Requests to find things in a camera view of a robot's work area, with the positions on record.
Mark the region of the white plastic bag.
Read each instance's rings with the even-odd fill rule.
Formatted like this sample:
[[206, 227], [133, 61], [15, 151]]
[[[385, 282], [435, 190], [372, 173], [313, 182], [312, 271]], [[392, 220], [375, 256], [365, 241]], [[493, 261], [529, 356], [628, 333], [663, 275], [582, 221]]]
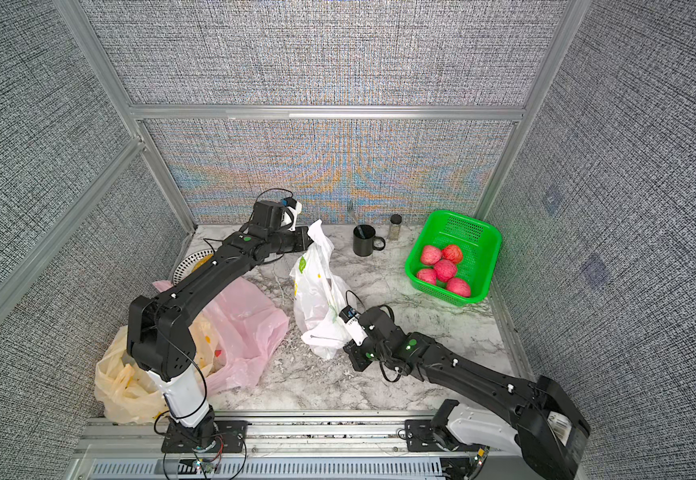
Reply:
[[334, 244], [317, 220], [308, 227], [311, 245], [296, 261], [290, 276], [294, 281], [294, 315], [301, 339], [323, 360], [333, 360], [352, 340], [340, 318], [347, 306], [345, 280], [330, 265]]

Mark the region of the pink plastic bag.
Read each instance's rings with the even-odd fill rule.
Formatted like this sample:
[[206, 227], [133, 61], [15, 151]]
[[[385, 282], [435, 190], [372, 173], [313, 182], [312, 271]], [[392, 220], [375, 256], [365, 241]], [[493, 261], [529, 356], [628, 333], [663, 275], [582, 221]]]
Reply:
[[289, 322], [288, 315], [246, 279], [226, 287], [189, 327], [208, 394], [255, 387]]

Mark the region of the pink red apple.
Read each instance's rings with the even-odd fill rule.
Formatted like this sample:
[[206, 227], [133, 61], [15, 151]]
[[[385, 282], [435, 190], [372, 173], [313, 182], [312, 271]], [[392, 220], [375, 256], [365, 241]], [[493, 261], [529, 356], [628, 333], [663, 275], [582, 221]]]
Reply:
[[434, 286], [438, 282], [437, 273], [433, 268], [420, 269], [416, 274], [416, 278]]

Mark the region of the beige plastic bag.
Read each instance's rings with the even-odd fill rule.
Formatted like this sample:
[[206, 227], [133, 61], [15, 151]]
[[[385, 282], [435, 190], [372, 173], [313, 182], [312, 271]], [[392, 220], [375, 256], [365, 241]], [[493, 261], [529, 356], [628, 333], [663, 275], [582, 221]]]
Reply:
[[[219, 332], [203, 314], [189, 330], [197, 347], [195, 360], [209, 377], [218, 365], [215, 351], [220, 347]], [[166, 401], [154, 381], [128, 355], [127, 340], [128, 327], [123, 326], [97, 363], [95, 397], [104, 404], [110, 421], [149, 423], [167, 411]]]

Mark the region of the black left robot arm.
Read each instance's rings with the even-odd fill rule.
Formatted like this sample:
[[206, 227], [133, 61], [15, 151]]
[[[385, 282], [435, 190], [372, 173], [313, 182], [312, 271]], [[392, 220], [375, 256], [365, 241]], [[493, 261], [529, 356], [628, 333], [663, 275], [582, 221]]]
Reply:
[[292, 196], [257, 200], [250, 218], [221, 241], [209, 260], [172, 288], [129, 307], [127, 352], [157, 384], [171, 420], [188, 430], [209, 425], [208, 382], [195, 361], [190, 326], [226, 287], [253, 269], [307, 250], [308, 228]]

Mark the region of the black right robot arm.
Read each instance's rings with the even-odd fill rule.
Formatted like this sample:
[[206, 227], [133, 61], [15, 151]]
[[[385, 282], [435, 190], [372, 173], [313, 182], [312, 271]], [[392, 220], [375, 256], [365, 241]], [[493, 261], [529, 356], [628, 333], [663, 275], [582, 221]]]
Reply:
[[545, 479], [576, 476], [591, 428], [553, 379], [512, 377], [468, 360], [419, 332], [405, 333], [388, 306], [359, 312], [345, 307], [340, 317], [351, 334], [344, 350], [353, 368], [379, 365], [382, 374], [411, 376], [452, 390], [500, 418], [479, 423], [465, 404], [447, 400], [431, 422], [431, 438], [446, 451], [491, 447], [519, 451]]

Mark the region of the metal spoon in mug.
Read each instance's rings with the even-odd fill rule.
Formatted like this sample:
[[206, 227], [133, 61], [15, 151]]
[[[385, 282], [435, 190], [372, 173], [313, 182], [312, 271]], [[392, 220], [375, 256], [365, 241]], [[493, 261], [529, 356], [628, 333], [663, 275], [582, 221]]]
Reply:
[[351, 223], [354, 227], [356, 227], [360, 224], [356, 205], [355, 205], [355, 202], [353, 200], [350, 200], [347, 204], [347, 214], [348, 214], [348, 217], [351, 220]]

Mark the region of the black mug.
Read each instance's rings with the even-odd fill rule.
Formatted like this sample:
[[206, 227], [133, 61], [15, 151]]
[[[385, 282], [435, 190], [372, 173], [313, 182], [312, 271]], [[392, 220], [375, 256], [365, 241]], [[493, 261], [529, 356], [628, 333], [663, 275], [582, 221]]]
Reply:
[[383, 251], [386, 240], [377, 230], [366, 224], [357, 225], [353, 230], [353, 252], [359, 257], [370, 257], [375, 251]]

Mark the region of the small black knob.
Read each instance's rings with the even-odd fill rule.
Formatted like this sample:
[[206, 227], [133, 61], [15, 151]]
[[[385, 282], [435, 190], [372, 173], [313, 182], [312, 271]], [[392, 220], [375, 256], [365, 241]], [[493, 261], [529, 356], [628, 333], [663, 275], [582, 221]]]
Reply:
[[403, 217], [400, 214], [392, 214], [387, 239], [396, 241], [400, 238]]

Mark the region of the green plastic basket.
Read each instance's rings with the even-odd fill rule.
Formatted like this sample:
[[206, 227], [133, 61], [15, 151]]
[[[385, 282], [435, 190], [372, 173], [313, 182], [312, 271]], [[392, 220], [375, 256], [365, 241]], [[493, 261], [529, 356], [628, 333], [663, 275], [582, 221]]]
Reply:
[[[450, 245], [458, 246], [464, 254], [455, 278], [469, 286], [469, 297], [448, 291], [442, 281], [434, 286], [417, 277], [420, 270], [427, 268], [421, 260], [426, 246], [443, 249]], [[411, 285], [425, 294], [457, 307], [478, 304], [489, 293], [501, 245], [502, 235], [496, 227], [463, 214], [438, 210], [424, 224], [407, 257], [405, 272]]]

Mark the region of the aluminium front rail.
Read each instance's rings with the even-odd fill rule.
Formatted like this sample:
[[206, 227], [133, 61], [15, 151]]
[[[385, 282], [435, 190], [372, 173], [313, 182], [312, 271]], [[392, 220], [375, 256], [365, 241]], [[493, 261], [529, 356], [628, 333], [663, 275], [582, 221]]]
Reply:
[[[500, 418], [481, 408], [470, 408], [477, 422], [490, 425]], [[471, 452], [410, 452], [401, 438], [405, 421], [433, 420], [431, 410], [323, 410], [323, 411], [227, 411], [218, 413], [217, 421], [244, 420], [248, 423], [242, 453], [161, 452], [167, 422], [156, 425], [115, 424], [92, 419], [72, 453], [80, 465], [96, 459], [205, 460], [221, 461], [248, 458], [283, 457], [460, 457]], [[489, 447], [493, 456], [521, 457], [519, 451]]]

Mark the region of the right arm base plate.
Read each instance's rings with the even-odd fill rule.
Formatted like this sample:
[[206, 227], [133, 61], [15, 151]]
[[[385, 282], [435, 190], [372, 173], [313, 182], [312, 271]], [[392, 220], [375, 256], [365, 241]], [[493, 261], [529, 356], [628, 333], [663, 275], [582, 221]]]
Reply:
[[488, 452], [489, 447], [481, 444], [465, 444], [444, 426], [432, 420], [405, 421], [401, 438], [406, 441], [410, 452]]

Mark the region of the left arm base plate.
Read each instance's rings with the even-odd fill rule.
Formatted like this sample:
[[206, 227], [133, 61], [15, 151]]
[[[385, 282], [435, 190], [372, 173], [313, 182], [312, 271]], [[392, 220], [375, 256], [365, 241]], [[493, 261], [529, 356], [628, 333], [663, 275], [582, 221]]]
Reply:
[[179, 422], [170, 422], [161, 446], [167, 454], [242, 453], [248, 423], [244, 420], [215, 420], [196, 428], [187, 428]]

